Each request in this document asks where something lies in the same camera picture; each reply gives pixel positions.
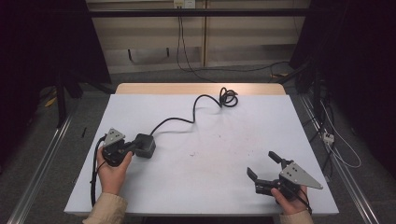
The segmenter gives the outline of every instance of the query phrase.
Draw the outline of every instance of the hand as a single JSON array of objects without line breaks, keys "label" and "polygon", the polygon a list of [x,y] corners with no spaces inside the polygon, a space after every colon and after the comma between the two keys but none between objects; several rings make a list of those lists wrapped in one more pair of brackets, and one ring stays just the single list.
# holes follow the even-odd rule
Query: hand
[{"label": "hand", "polygon": [[[105,159],[102,155],[103,148],[99,148],[98,154],[96,156],[97,165],[100,166]],[[120,189],[125,180],[126,170],[128,168],[129,163],[132,160],[132,152],[128,152],[126,154],[123,162],[118,167],[112,167],[108,165],[106,162],[99,168],[98,174],[100,178],[100,183],[102,185],[103,193],[111,193],[115,195],[119,195]]]},{"label": "hand", "polygon": [[[307,195],[306,186],[301,186],[301,190],[298,192],[298,196],[300,196],[304,201],[307,201],[306,196],[302,193],[302,191]],[[274,198],[279,202],[280,206],[283,208],[284,215],[293,215],[306,210],[305,204],[300,202],[297,199],[293,201],[288,201],[285,196],[278,189],[271,189],[271,193]]]}]

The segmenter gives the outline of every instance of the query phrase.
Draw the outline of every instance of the horizontal bar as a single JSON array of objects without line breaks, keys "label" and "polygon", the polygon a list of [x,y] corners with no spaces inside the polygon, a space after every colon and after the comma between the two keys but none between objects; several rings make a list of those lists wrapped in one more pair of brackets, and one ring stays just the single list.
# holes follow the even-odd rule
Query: horizontal bar
[{"label": "horizontal bar", "polygon": [[38,13],[54,16],[108,17],[306,17],[333,13],[329,9],[310,8],[252,8],[252,9],[95,9],[88,12],[45,10]]}]

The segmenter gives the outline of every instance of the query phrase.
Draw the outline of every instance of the gray floor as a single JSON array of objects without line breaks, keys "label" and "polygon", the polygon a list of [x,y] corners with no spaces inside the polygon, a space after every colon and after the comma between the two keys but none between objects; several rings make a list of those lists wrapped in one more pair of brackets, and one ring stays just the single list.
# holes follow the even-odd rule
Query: gray floor
[{"label": "gray floor", "polygon": [[[260,67],[234,66],[232,69]],[[273,67],[274,74],[288,73],[289,71],[290,69],[286,65],[281,64]],[[270,80],[270,69],[244,73],[212,70],[202,71],[198,74],[216,82],[268,82]],[[179,70],[113,75],[112,79],[113,84],[108,85],[111,88],[116,88],[121,82],[204,82],[192,73]],[[89,85],[81,84],[81,86],[84,89],[81,99],[67,99],[67,108],[70,110],[76,105],[77,111],[35,196],[29,213],[25,217],[25,223],[80,223],[82,220],[82,217],[64,213],[64,207],[74,187],[75,178],[78,177],[86,159],[109,96]],[[293,101],[301,122],[309,120],[301,95],[296,93],[292,81],[285,85],[285,90]],[[6,166],[3,167],[4,172],[0,175],[0,223],[7,223],[56,131],[56,104],[44,107],[44,103],[46,101],[39,105],[27,134],[21,137],[18,150],[10,157]],[[332,108],[337,131],[361,156],[362,166],[358,169],[349,169],[349,171],[367,196],[380,220],[379,223],[393,223],[396,220],[394,212],[396,207],[395,179],[372,157],[364,141],[353,134],[352,127],[337,108],[336,102],[332,102]],[[304,129],[308,139],[316,131],[311,123],[304,126]],[[350,149],[344,143],[337,141],[337,147],[346,161],[356,164],[355,156],[351,154]],[[323,164],[326,152],[318,137],[312,142],[312,148],[319,164]],[[329,173],[330,165],[327,166],[324,174],[328,175]],[[331,182],[328,184],[340,213],[335,216],[314,217],[315,223],[366,223],[335,168]],[[126,222],[140,223],[141,218],[128,217]]]}]

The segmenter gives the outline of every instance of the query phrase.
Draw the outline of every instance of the forearm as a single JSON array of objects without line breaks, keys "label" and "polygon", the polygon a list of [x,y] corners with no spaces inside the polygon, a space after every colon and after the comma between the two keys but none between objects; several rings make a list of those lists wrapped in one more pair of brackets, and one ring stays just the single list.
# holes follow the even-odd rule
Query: forearm
[{"label": "forearm", "polygon": [[280,215],[281,224],[314,224],[311,215],[308,211],[296,213],[294,215]]},{"label": "forearm", "polygon": [[127,202],[120,196],[102,193],[84,224],[122,223]]}]

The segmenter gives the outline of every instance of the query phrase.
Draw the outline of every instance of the white table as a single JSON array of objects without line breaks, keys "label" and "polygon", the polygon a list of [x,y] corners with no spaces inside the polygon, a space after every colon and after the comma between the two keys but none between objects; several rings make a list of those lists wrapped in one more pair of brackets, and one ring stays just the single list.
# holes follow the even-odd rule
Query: white table
[{"label": "white table", "polygon": [[[238,84],[197,85],[223,85],[238,92]],[[93,151],[98,139],[110,128],[124,133],[126,141],[132,141],[138,133],[149,134],[164,119],[192,119],[197,96],[112,95],[64,211],[86,216],[92,210]],[[145,217],[278,214],[281,209],[274,198],[256,194],[254,183],[247,176],[250,167],[260,179],[278,178],[281,167],[267,156],[270,150],[296,161],[323,185],[324,189],[308,189],[314,215],[338,213],[289,96],[238,95],[238,98],[236,107],[222,109],[212,100],[201,98],[195,124],[169,121],[157,130],[153,135],[157,145],[153,157],[149,160],[133,157],[127,171],[120,194],[129,202],[127,214]],[[99,196],[99,183],[96,192]]]}]

